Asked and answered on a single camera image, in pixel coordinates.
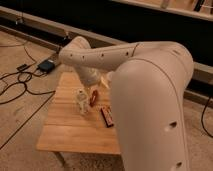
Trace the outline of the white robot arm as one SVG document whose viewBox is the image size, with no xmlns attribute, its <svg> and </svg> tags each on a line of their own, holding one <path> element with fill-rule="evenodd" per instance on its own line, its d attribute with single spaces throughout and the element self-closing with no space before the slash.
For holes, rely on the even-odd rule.
<svg viewBox="0 0 213 171">
<path fill-rule="evenodd" d="M 59 59 L 113 73 L 110 102 L 125 171 L 190 171 L 183 95 L 194 64 L 186 47 L 151 41 L 90 48 L 77 37 Z"/>
</svg>

